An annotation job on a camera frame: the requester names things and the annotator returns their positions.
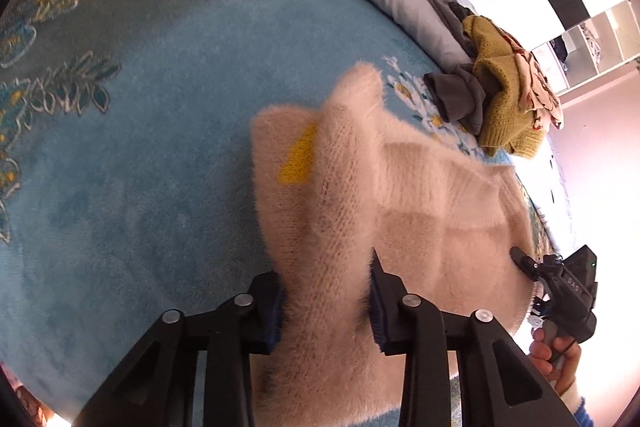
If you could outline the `blue sleeve forearm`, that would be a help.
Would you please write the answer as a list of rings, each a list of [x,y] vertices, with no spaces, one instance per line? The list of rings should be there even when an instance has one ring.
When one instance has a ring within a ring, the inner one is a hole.
[[[579,427],[593,427],[594,422],[586,411],[585,399],[579,394],[577,388],[577,381],[573,381],[570,387],[568,387],[562,395],[561,400],[565,406],[573,414],[574,420]]]

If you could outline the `person's right hand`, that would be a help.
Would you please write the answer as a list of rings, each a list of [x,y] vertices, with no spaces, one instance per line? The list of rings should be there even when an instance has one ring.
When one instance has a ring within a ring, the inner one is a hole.
[[[576,381],[576,372],[582,349],[573,337],[555,337],[547,343],[543,329],[532,330],[533,342],[529,346],[529,360],[562,395]]]

